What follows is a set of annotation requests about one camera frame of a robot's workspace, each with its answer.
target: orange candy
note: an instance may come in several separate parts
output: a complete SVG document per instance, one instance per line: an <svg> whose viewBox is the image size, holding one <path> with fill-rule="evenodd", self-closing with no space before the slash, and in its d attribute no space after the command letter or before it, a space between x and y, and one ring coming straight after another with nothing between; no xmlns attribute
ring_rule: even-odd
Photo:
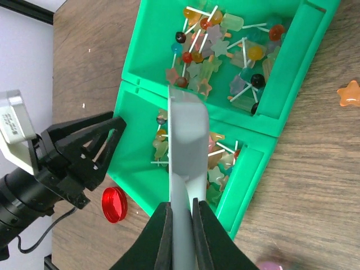
<svg viewBox="0 0 360 270"><path fill-rule="evenodd" d="M192 52L191 57L195 63L201 63L204 60L203 55L200 52Z"/></svg>
<svg viewBox="0 0 360 270"><path fill-rule="evenodd" d="M360 106L360 87L356 80L352 80L345 88L340 88L337 93L341 97L340 106Z"/></svg>
<svg viewBox="0 0 360 270"><path fill-rule="evenodd" d="M248 49L247 56L253 61L258 61L263 58L264 52L259 46L254 46Z"/></svg>
<svg viewBox="0 0 360 270"><path fill-rule="evenodd" d="M215 25L215 24L220 24L222 20L223 20L223 14L221 13L220 10L216 10L210 21L213 25Z"/></svg>
<svg viewBox="0 0 360 270"><path fill-rule="evenodd" d="M281 39L281 35L285 33L286 29L281 24L275 25L269 31L269 39L271 41L279 41Z"/></svg>
<svg viewBox="0 0 360 270"><path fill-rule="evenodd" d="M192 10L188 10L187 8L184 8L184 16L185 18L192 20L196 17L196 12Z"/></svg>
<svg viewBox="0 0 360 270"><path fill-rule="evenodd" d="M158 132L156 132L156 139L160 142L165 141L166 137L163 135L166 135L167 132L165 131L165 129L159 129Z"/></svg>

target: purple object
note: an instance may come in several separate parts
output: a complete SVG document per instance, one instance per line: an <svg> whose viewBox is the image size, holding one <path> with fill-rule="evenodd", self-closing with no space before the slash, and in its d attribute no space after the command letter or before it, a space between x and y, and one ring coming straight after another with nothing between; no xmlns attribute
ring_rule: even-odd
<svg viewBox="0 0 360 270"><path fill-rule="evenodd" d="M283 270L283 268L280 265L278 265L277 263L273 263L273 262L257 263L256 266L260 270Z"/></svg>
<svg viewBox="0 0 360 270"><path fill-rule="evenodd" d="M218 39L223 37L223 34L220 32L220 25L218 24L208 27L206 32L209 34L208 40L210 40L212 44L215 44Z"/></svg>
<svg viewBox="0 0 360 270"><path fill-rule="evenodd" d="M239 94L242 90L244 90L245 84L246 82L243 79L241 79L239 75L236 75L234 77L234 80L230 82L230 94L232 95Z"/></svg>
<svg viewBox="0 0 360 270"><path fill-rule="evenodd" d="M267 48L266 49L266 54L268 55L269 53L273 53L277 46L281 47L281 40L279 40L279 41L269 41L266 44L266 48Z"/></svg>

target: candy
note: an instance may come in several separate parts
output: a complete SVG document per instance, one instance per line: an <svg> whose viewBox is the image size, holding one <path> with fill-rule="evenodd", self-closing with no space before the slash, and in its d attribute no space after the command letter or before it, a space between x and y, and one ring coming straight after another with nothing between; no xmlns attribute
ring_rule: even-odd
<svg viewBox="0 0 360 270"><path fill-rule="evenodd" d="M254 74L250 79L250 83L256 88L262 88L265 86L265 78L262 74Z"/></svg>
<svg viewBox="0 0 360 270"><path fill-rule="evenodd" d="M211 87L211 85L208 83L208 81L206 79L203 79L199 85L199 94L204 95L205 97L209 96L209 92L212 90L213 88Z"/></svg>
<svg viewBox="0 0 360 270"><path fill-rule="evenodd" d="M345 88L340 88L337 93L341 97L340 106L360 106L360 87L356 80L352 80Z"/></svg>
<svg viewBox="0 0 360 270"><path fill-rule="evenodd" d="M204 58L200 52L192 52L191 57L192 57L192 60L196 63L201 63L204 60Z"/></svg>
<svg viewBox="0 0 360 270"><path fill-rule="evenodd" d="M211 46L211 49L214 51L215 56L219 57L220 55L227 54L227 47L229 46L229 44L229 41L222 41L218 39L216 43Z"/></svg>
<svg viewBox="0 0 360 270"><path fill-rule="evenodd" d="M217 185L220 185L220 179L224 178L224 174L220 172L220 169L218 166L215 166L214 169L209 170L209 182L215 183Z"/></svg>
<svg viewBox="0 0 360 270"><path fill-rule="evenodd" d="M212 153L212 152L217 152L217 151L219 151L219 150L221 150L221 149L222 149L221 147L215 145L215 146L213 147L211 153ZM214 169L215 166L218 165L218 162L219 162L219 160L222 158L222 156L223 156L222 153L218 153L218 154L216 154L216 155L212 155L212 156L208 157L208 169Z"/></svg>
<svg viewBox="0 0 360 270"><path fill-rule="evenodd" d="M166 80L170 84L174 84L176 82L176 80L179 78L179 75L176 72L176 69L174 67L171 69L166 69L165 73L166 73Z"/></svg>
<svg viewBox="0 0 360 270"><path fill-rule="evenodd" d="M232 82L230 82L230 94L239 94L244 89L245 84L246 82L239 75L236 75Z"/></svg>
<svg viewBox="0 0 360 270"><path fill-rule="evenodd" d="M219 163L224 166L224 169L227 170L231 166L233 166L234 154L229 154L228 152L224 152L222 158Z"/></svg>
<svg viewBox="0 0 360 270"><path fill-rule="evenodd" d="M258 109L259 103L255 103L254 106L251 108L251 114L254 115Z"/></svg>
<svg viewBox="0 0 360 270"><path fill-rule="evenodd" d="M229 181L229 176L228 175L219 180L219 183L220 183L219 190L220 190L220 192L225 190L225 187L226 187L226 184L227 184L228 181Z"/></svg>
<svg viewBox="0 0 360 270"><path fill-rule="evenodd" d="M267 58L263 61L263 70L264 70L264 77L266 83L268 82L274 63L275 61L272 58Z"/></svg>
<svg viewBox="0 0 360 270"><path fill-rule="evenodd" d="M207 18L203 18L200 21L200 26L201 28L203 28L204 30L206 30L208 27L212 26L212 23L210 21L208 21Z"/></svg>
<svg viewBox="0 0 360 270"><path fill-rule="evenodd" d="M241 17L226 13L220 25L228 30L240 31L244 25L244 20Z"/></svg>
<svg viewBox="0 0 360 270"><path fill-rule="evenodd" d="M171 45L171 50L175 54L179 55L179 54L182 53L182 45L180 43L174 43L174 44Z"/></svg>
<svg viewBox="0 0 360 270"><path fill-rule="evenodd" d="M208 38L212 44L215 44L218 39L223 37L223 34L220 32L220 26L218 24L209 27L206 31L209 34Z"/></svg>
<svg viewBox="0 0 360 270"><path fill-rule="evenodd" d="M277 24L282 24L282 19L279 16L273 15L266 21L267 28L273 28Z"/></svg>
<svg viewBox="0 0 360 270"><path fill-rule="evenodd" d="M285 33L285 31L285 27L283 27L281 24L277 24L270 29L269 39L271 41L279 41L281 40L281 35Z"/></svg>
<svg viewBox="0 0 360 270"><path fill-rule="evenodd" d="M264 52L260 46L254 46L247 50L247 56L252 61L258 61L263 58Z"/></svg>
<svg viewBox="0 0 360 270"><path fill-rule="evenodd" d="M281 49L280 46L277 46L272 53L268 54L268 58L272 59L275 62L275 60L280 52L280 49Z"/></svg>
<svg viewBox="0 0 360 270"><path fill-rule="evenodd" d="M190 79L187 89L193 90L194 92L198 92L199 84L200 84L200 78L199 78L199 76L195 76L194 78Z"/></svg>
<svg viewBox="0 0 360 270"><path fill-rule="evenodd" d="M185 43L186 41L186 35L184 32L176 32L175 34L175 40L178 42L178 43Z"/></svg>
<svg viewBox="0 0 360 270"><path fill-rule="evenodd" d="M210 131L210 136L214 142L225 140L225 135Z"/></svg>
<svg viewBox="0 0 360 270"><path fill-rule="evenodd" d="M249 29L246 37L248 40L252 41L252 42L259 42L261 40L261 30L258 28L251 28Z"/></svg>
<svg viewBox="0 0 360 270"><path fill-rule="evenodd" d="M223 14L221 13L220 10L216 10L210 21L213 25L218 25L221 23L222 20L223 20Z"/></svg>
<svg viewBox="0 0 360 270"><path fill-rule="evenodd" d="M156 148L156 152L155 152L155 155L154 155L155 160L161 159L165 155L168 148L169 148L168 141L161 142L158 145L158 147Z"/></svg>
<svg viewBox="0 0 360 270"><path fill-rule="evenodd" d="M190 74L190 78L194 78L200 74L201 66L202 64L191 62L190 66L186 69Z"/></svg>
<svg viewBox="0 0 360 270"><path fill-rule="evenodd" d="M157 132L156 132L156 139L160 142L162 141L165 141L166 139L166 136L163 136L163 135L166 135L167 132L165 129L159 129Z"/></svg>
<svg viewBox="0 0 360 270"><path fill-rule="evenodd" d="M213 71L214 71L214 65L211 62L209 62L209 60L205 60L202 63L199 74L200 81L205 79L208 82L213 74Z"/></svg>
<svg viewBox="0 0 360 270"><path fill-rule="evenodd" d="M191 53L184 52L183 55L182 55L182 61L184 61L187 64L191 63L191 61L192 61Z"/></svg>
<svg viewBox="0 0 360 270"><path fill-rule="evenodd" d="M185 88L187 86L187 79L185 77L179 77L175 83L177 86Z"/></svg>

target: wooden table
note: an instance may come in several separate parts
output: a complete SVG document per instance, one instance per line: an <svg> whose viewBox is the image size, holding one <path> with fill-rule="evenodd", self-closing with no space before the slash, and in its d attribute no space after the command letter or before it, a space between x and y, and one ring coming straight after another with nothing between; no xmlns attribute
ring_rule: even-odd
<svg viewBox="0 0 360 270"><path fill-rule="evenodd" d="M68 0L55 14L55 123L114 108L138 5ZM235 243L253 261L360 269L360 108L340 107L336 93L360 79L359 10L359 0L341 3L242 222ZM104 218L111 184L87 192L92 202L53 230L60 269L107 270L142 231L149 218L131 199L125 221ZM58 203L54 218L70 207Z"/></svg>

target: lollipop stick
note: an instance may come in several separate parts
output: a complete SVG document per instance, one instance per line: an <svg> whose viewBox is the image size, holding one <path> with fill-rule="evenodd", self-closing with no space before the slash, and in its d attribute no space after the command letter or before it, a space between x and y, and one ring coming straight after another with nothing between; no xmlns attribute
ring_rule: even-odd
<svg viewBox="0 0 360 270"><path fill-rule="evenodd" d="M200 13L200 14L203 14L205 16L210 16L211 15L210 13L204 12L202 10L197 10L196 8L193 8L193 7L186 7L186 8L188 10L195 11L196 13Z"/></svg>
<svg viewBox="0 0 360 270"><path fill-rule="evenodd" d="M215 6L214 9L213 9L213 12L210 14L209 18L208 18L208 22L212 19L212 17L214 16L215 14L215 11L218 9L218 6Z"/></svg>
<svg viewBox="0 0 360 270"><path fill-rule="evenodd" d="M266 28L258 27L258 29L260 29L261 31L267 32L267 33L270 32L270 30L269 30L269 29L266 29Z"/></svg>
<svg viewBox="0 0 360 270"><path fill-rule="evenodd" d="M202 41L202 44L201 44L199 53L201 53L201 52L203 51L203 48L204 48L204 46L205 46L205 42L206 42L206 40L207 40L207 38L208 38L208 35L209 35L208 33L205 34L205 37L204 37L204 40Z"/></svg>
<svg viewBox="0 0 360 270"><path fill-rule="evenodd" d="M242 28L247 29L247 28L252 28L252 27L260 27L260 26L266 26L266 23L264 23L264 24L246 25L246 26L243 26Z"/></svg>

